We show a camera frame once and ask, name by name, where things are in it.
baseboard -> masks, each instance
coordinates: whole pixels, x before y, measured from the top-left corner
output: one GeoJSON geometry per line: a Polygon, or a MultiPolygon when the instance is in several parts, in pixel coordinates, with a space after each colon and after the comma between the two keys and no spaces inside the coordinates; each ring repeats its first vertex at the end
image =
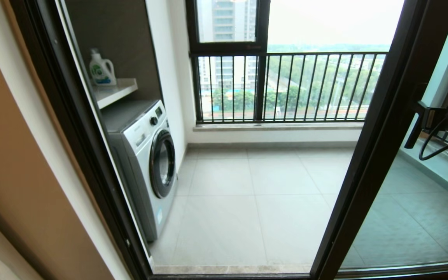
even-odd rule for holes
{"type": "Polygon", "coordinates": [[[250,148],[335,148],[355,147],[357,141],[348,142],[238,142],[238,143],[188,143],[188,149],[250,149],[250,148]]]}
{"type": "Polygon", "coordinates": [[[409,154],[403,151],[399,151],[398,155],[401,156],[405,161],[407,161],[412,166],[416,167],[420,172],[423,172],[427,177],[434,180],[437,184],[448,191],[448,181],[443,179],[439,174],[436,174],[430,168],[426,167],[421,161],[416,160],[409,154]]]}

tiled floor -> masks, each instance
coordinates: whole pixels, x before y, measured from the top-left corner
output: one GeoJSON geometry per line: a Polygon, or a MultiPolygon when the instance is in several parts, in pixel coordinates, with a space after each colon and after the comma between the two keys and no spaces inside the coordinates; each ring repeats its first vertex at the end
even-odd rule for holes
{"type": "MultiPolygon", "coordinates": [[[[306,273],[353,149],[189,150],[155,273],[306,273]]],[[[397,158],[343,266],[448,259],[448,192],[397,158]]]]}

washing machine door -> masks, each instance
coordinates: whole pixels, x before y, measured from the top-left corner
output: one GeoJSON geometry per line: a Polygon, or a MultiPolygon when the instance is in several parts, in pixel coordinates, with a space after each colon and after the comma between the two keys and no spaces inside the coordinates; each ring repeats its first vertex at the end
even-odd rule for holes
{"type": "Polygon", "coordinates": [[[150,152],[150,181],[159,198],[170,193],[176,174],[176,153],[170,132],[161,129],[155,136],[150,152]]]}

white detergent bottle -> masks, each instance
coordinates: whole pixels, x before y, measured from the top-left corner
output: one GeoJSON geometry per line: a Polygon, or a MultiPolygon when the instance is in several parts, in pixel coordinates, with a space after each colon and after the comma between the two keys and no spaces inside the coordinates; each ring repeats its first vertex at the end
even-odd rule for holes
{"type": "Polygon", "coordinates": [[[115,78],[114,65],[110,59],[101,58],[98,49],[91,49],[91,62],[89,63],[89,71],[93,81],[98,86],[114,86],[117,85],[115,78]]]}

balcony railing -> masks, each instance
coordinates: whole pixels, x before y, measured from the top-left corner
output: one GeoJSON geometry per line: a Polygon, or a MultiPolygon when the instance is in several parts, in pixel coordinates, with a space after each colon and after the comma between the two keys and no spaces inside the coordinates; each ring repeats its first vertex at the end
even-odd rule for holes
{"type": "Polygon", "coordinates": [[[363,122],[386,55],[192,56],[197,124],[363,122]]]}

